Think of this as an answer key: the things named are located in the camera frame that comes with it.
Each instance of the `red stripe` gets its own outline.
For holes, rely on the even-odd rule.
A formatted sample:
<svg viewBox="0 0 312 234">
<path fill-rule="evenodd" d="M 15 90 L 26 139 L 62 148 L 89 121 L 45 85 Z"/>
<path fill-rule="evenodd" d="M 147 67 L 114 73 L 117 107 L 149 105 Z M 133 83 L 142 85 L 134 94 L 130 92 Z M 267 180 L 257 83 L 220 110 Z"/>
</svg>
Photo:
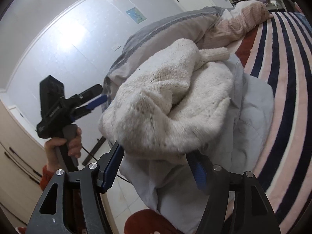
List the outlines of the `red stripe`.
<svg viewBox="0 0 312 234">
<path fill-rule="evenodd" d="M 238 58 L 241 60 L 241 63 L 243 67 L 245 67 L 248 58 L 250 56 L 250 50 L 252 49 L 252 46 L 255 42 L 255 37 L 257 36 L 257 31 L 258 31 L 259 26 L 256 26 L 254 29 L 252 29 L 250 32 L 248 32 L 241 45 L 235 52 L 235 54 L 238 56 Z"/>
</svg>

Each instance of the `navy blue stripe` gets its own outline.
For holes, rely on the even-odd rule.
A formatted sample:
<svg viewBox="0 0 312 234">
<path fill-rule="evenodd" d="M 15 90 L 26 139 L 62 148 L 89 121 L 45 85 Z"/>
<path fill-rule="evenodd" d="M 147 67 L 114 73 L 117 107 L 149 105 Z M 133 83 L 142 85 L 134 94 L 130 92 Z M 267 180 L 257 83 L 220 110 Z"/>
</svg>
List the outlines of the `navy blue stripe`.
<svg viewBox="0 0 312 234">
<path fill-rule="evenodd" d="M 255 64 L 252 68 L 252 72 L 251 75 L 254 77 L 258 77 L 259 76 L 259 72 L 261 70 L 261 66 L 262 66 L 262 61 L 263 61 L 263 56 L 264 56 L 264 49 L 266 47 L 266 32 L 267 32 L 267 22 L 265 21 L 263 23 L 263 27 L 262 27 L 262 33 L 261 33 L 261 38 L 260 38 L 260 43 L 258 46 L 258 53 L 255 59 Z"/>
<path fill-rule="evenodd" d="M 287 189 L 287 192 L 278 210 L 276 211 L 276 217 L 279 223 L 281 223 L 285 219 L 285 217 L 287 216 L 289 210 L 291 209 L 291 207 L 293 206 L 297 198 L 297 195 L 300 191 L 302 183 L 305 179 L 305 175 L 308 171 L 308 167 L 311 161 L 311 153 L 312 153 L 312 137 L 311 137 L 312 135 L 312 113 L 311 113 L 312 111 L 312 75 L 311 75 L 311 69 L 310 69 L 307 54 L 305 53 L 302 42 L 300 41 L 299 35 L 295 27 L 293 26 L 293 24 L 291 23 L 291 20 L 287 16 L 285 16 L 285 18 L 290 24 L 290 27 L 294 33 L 294 37 L 298 44 L 299 51 L 300 51 L 302 61 L 303 61 L 303 66 L 305 69 L 305 78 L 307 82 L 307 93 L 308 93 L 308 120 L 307 120 L 305 141 L 304 141 L 302 153 L 301 153 L 296 171 Z"/>
<path fill-rule="evenodd" d="M 305 34 L 305 31 L 303 30 L 303 28 L 301 27 L 301 25 L 300 25 L 300 24 L 298 23 L 298 21 L 296 20 L 296 18 L 298 18 L 298 17 L 295 18 L 293 13 L 288 13 L 288 15 L 290 15 L 290 16 L 293 18 L 293 20 L 296 22 L 296 25 L 297 25 L 298 28 L 300 29 L 300 31 L 301 31 L 301 33 L 302 33 L 304 39 L 305 39 L 305 42 L 307 43 L 307 45 L 308 45 L 310 51 L 312 52 L 312 43 L 311 43 L 310 40 L 308 39 L 308 36 Z"/>
<path fill-rule="evenodd" d="M 275 19 L 272 18 L 271 21 L 272 21 L 272 63 L 270 75 L 268 78 L 268 84 L 271 85 L 273 90 L 273 96 L 275 97 L 278 82 L 278 74 L 280 72 L 280 48 L 278 43 L 278 34 Z"/>
<path fill-rule="evenodd" d="M 273 180 L 273 177 L 280 165 L 280 161 L 283 157 L 283 154 L 285 152 L 285 149 L 286 149 L 289 137 L 290 137 L 290 133 L 291 133 L 291 128 L 293 125 L 294 108 L 295 108 L 295 102 L 296 102 L 296 70 L 295 70 L 295 65 L 294 65 L 294 54 L 291 49 L 291 44 L 289 41 L 289 37 L 287 34 L 285 24 L 283 23 L 283 20 L 281 19 L 279 14 L 277 13 L 276 15 L 281 24 L 285 47 L 286 47 L 286 56 L 287 56 L 287 65 L 286 64 L 280 64 L 280 65 L 288 66 L 288 82 L 287 82 L 287 92 L 286 92 L 284 112 L 283 112 L 280 128 L 277 133 L 277 137 L 275 139 L 272 150 L 258 177 L 258 180 L 262 188 L 264 189 L 264 191 L 266 191 L 269 188 Z"/>
<path fill-rule="evenodd" d="M 312 38 L 312 32 L 311 32 L 311 30 L 309 29 L 309 27 L 307 26 L 307 23 L 309 23 L 308 20 L 305 22 L 305 21 L 302 20 L 301 17 L 299 17 L 299 15 L 298 15 L 297 13 L 294 13 L 294 15 L 295 15 L 296 18 L 298 18 L 298 19 L 300 20 L 300 22 L 305 26 L 305 28 L 307 29 L 307 32 L 309 33 L 309 35 L 310 35 L 311 38 Z"/>
</svg>

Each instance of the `striped rug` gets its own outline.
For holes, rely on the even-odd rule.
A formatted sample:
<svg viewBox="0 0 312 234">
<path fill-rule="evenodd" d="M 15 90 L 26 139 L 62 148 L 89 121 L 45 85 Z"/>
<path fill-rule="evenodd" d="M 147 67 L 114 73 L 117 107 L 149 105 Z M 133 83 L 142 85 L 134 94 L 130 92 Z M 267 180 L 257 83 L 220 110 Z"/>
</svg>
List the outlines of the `striped rug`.
<svg viewBox="0 0 312 234">
<path fill-rule="evenodd" d="M 235 53 L 246 73 L 273 89 L 271 130 L 254 173 L 286 234 L 312 196 L 312 32 L 297 13 L 273 15 L 249 32 Z M 229 205 L 227 215 L 233 202 Z"/>
</svg>

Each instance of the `black cable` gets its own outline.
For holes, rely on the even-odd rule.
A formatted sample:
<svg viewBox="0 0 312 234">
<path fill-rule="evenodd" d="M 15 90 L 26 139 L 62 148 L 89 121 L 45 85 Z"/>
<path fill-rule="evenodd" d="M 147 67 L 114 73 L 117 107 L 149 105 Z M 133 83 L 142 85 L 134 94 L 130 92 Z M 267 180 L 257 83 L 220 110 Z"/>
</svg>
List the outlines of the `black cable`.
<svg viewBox="0 0 312 234">
<path fill-rule="evenodd" d="M 91 157 L 93 157 L 93 158 L 96 160 L 96 162 L 99 161 L 99 160 L 97 160 L 89 151 L 87 151 L 83 146 L 81 146 L 81 147 L 85 150 L 86 153 L 88 153 Z M 125 178 L 119 176 L 118 174 L 116 174 L 116 176 L 119 177 L 119 178 L 121 178 L 121 179 L 123 179 L 124 181 L 128 182 L 129 184 L 131 184 L 128 180 L 126 180 Z"/>
<path fill-rule="evenodd" d="M 119 176 L 118 174 L 116 174 L 116 176 L 119 177 L 119 178 L 121 178 L 121 179 L 123 179 L 124 181 L 128 182 L 129 184 L 131 184 L 128 180 L 126 180 L 125 178 Z"/>
<path fill-rule="evenodd" d="M 96 162 L 99 161 L 89 151 L 87 151 L 83 146 L 81 146 L 81 147 L 85 150 L 86 153 L 88 153 L 91 157 L 93 157 Z"/>
</svg>

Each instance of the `red fabric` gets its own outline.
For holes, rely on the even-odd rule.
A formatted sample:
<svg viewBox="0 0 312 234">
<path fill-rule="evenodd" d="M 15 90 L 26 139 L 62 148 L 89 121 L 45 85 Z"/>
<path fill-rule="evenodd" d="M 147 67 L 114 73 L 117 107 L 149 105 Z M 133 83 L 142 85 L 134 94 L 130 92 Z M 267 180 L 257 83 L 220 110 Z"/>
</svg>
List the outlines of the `red fabric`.
<svg viewBox="0 0 312 234">
<path fill-rule="evenodd" d="M 26 227 L 18 227 L 18 232 L 19 232 L 20 234 L 25 234 L 25 232 L 26 232 Z"/>
<path fill-rule="evenodd" d="M 182 234 L 166 218 L 151 209 L 140 210 L 131 215 L 124 225 L 124 234 Z"/>
<path fill-rule="evenodd" d="M 259 26 L 256 26 L 254 29 L 252 29 L 250 32 L 248 32 L 243 41 L 241 42 L 241 45 L 235 52 L 235 54 L 238 56 L 238 58 L 241 60 L 241 63 L 243 67 L 245 67 L 248 58 L 250 56 L 250 52 L 252 49 L 252 46 L 255 42 L 255 37 L 257 36 Z"/>
<path fill-rule="evenodd" d="M 54 172 L 49 172 L 46 169 L 46 165 L 42 168 L 42 178 L 40 181 L 40 188 L 42 191 L 46 188 L 46 186 L 48 185 L 53 175 L 54 175 Z"/>
</svg>

